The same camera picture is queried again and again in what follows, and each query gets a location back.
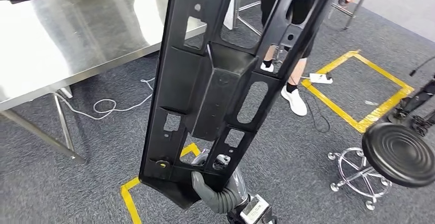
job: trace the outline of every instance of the white sneaker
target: white sneaker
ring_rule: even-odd
[[[295,89],[292,93],[287,92],[286,86],[281,90],[281,96],[285,98],[290,103],[290,108],[296,115],[305,116],[307,115],[307,106],[299,96],[299,90]]]
[[[268,67],[266,67],[266,65],[264,63],[261,63],[260,68],[264,71],[273,73],[273,64],[271,64],[268,68]]]

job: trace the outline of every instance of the chrome stool base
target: chrome stool base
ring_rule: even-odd
[[[354,152],[357,156],[361,157],[361,164],[359,166],[355,165],[354,163],[352,163],[351,161],[349,161],[345,155],[347,153],[350,152]],[[328,153],[328,158],[330,160],[335,160],[338,158],[338,168],[339,168],[339,172],[341,175],[342,180],[340,180],[337,183],[331,183],[330,188],[333,191],[338,191],[340,189],[341,186],[343,185],[348,185],[352,190],[356,191],[357,193],[369,197],[370,200],[366,201],[366,207],[369,210],[374,210],[375,206],[374,204],[377,202],[377,198],[385,195],[391,188],[392,183],[385,179],[382,175],[378,174],[375,169],[367,164],[367,158],[364,156],[364,152],[361,148],[348,148],[346,150],[344,150],[342,153],[332,153],[329,152]],[[351,166],[352,168],[354,168],[357,172],[352,174],[351,176],[346,176],[343,173],[343,163],[348,164],[349,166]],[[384,186],[383,190],[379,193],[374,192],[370,181],[368,179],[368,176],[372,176],[372,177],[376,177],[376,178],[380,178],[381,184]],[[360,189],[358,189],[357,187],[355,187],[351,182],[359,177],[362,177],[364,180],[365,185],[367,186],[367,190],[368,192],[364,192]]]

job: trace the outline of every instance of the yellow tape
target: yellow tape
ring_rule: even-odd
[[[364,119],[362,119],[358,125],[360,126],[360,132],[365,132],[365,130],[373,124],[373,122],[377,121],[380,117],[384,116],[391,108],[395,107],[401,99],[408,96],[414,88],[410,86],[406,86],[399,90],[395,95],[393,95],[390,99],[381,104],[378,108],[373,110],[370,114],[368,114]]]
[[[198,146],[196,146],[195,143],[191,143],[190,145],[183,148],[180,157],[185,156],[189,152],[192,152],[195,156],[198,156],[201,153],[201,151],[198,149]]]
[[[347,123],[349,123],[352,127],[359,131],[358,122],[354,120],[349,114],[344,112],[340,107],[338,107],[334,102],[328,99],[323,93],[317,90],[314,86],[311,85],[311,82],[307,79],[302,81],[302,85],[307,88],[310,92],[312,92],[316,97],[318,97],[322,102],[324,102],[329,108],[331,108],[335,113],[337,113],[341,118],[343,118]]]
[[[133,224],[141,224],[141,218],[139,217],[139,214],[137,213],[136,206],[134,205],[133,198],[131,198],[130,193],[128,192],[127,187],[125,185],[121,186],[121,196],[124,199],[125,206],[127,206],[128,212],[130,212],[131,220],[133,221]]]
[[[354,127],[357,131],[363,133],[366,131],[366,129],[372,125],[375,121],[377,121],[379,118],[381,118],[383,115],[385,115],[391,108],[396,106],[399,101],[406,97],[409,93],[411,93],[414,89],[410,86],[408,86],[403,81],[397,79],[387,71],[381,69],[376,64],[372,63],[365,57],[358,54],[358,51],[349,51],[346,54],[342,55],[341,57],[337,58],[336,60],[332,61],[328,65],[321,68],[319,71],[317,71],[318,74],[326,74],[330,72],[331,70],[338,67],[340,64],[344,63],[346,60],[348,60],[351,57],[356,57],[358,60],[362,61],[363,63],[367,64],[369,67],[373,68],[374,70],[378,71],[381,75],[385,76],[392,82],[396,83],[397,85],[401,86],[402,89],[399,90],[395,95],[393,95],[391,98],[389,98],[387,101],[385,101],[383,104],[381,104],[379,107],[377,107],[375,110],[373,110],[370,114],[368,114],[366,117],[364,117],[361,121],[354,120],[349,114],[344,112],[340,107],[338,107],[336,104],[334,104],[330,99],[328,99],[323,93],[321,93],[319,90],[317,90],[314,86],[311,85],[311,82],[307,79],[305,79],[302,82],[302,85],[306,87],[308,90],[310,90],[315,96],[317,96],[321,101],[323,101],[329,108],[331,108],[335,113],[337,113],[341,118],[343,118],[347,123],[349,123],[352,127]]]
[[[139,183],[140,183],[139,182],[139,178],[136,177],[136,178],[132,179],[131,181],[125,183],[124,186],[125,186],[125,188],[127,188],[127,190],[130,190],[130,189],[132,189],[134,186],[136,186]]]
[[[198,146],[196,146],[195,143],[191,143],[190,145],[183,148],[180,156],[185,156],[189,152],[192,152],[195,156],[198,156],[201,153],[200,150],[198,149]],[[128,192],[128,190],[132,189],[134,186],[136,186],[139,183],[140,183],[139,178],[135,177],[131,181],[121,186],[121,196],[124,200],[128,212],[130,212],[130,216],[131,216],[131,220],[133,221],[133,224],[140,224],[142,223],[142,221],[141,218],[139,217],[139,214],[137,213],[137,209],[136,206],[134,205],[133,198],[131,197],[130,192]]]

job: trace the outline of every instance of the person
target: person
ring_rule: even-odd
[[[288,13],[288,19],[291,20],[291,23],[295,25],[302,24],[305,21],[305,18],[307,17],[313,3],[314,0],[293,0],[290,4]],[[261,0],[263,27],[266,25],[267,19],[272,12],[274,4],[275,0]],[[292,74],[290,75],[287,85],[284,86],[281,90],[281,95],[290,103],[290,108],[293,113],[299,116],[305,116],[307,114],[307,106],[299,95],[298,83],[304,72],[307,58],[311,53],[313,42],[314,38],[311,39],[310,44],[306,47],[306,50],[303,53],[301,59],[299,59],[298,63],[296,64]],[[272,64],[272,59],[277,54],[278,48],[278,46],[271,46],[269,48],[261,64],[262,70],[273,72],[274,67]]]

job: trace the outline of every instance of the black sock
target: black sock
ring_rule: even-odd
[[[287,86],[286,86],[287,92],[292,93],[297,88],[298,86],[291,85],[290,83],[287,82]]]
[[[263,61],[263,63],[264,63],[264,65],[266,65],[266,68],[269,68],[270,67],[270,65],[272,65],[272,61],[270,60],[270,61]]]

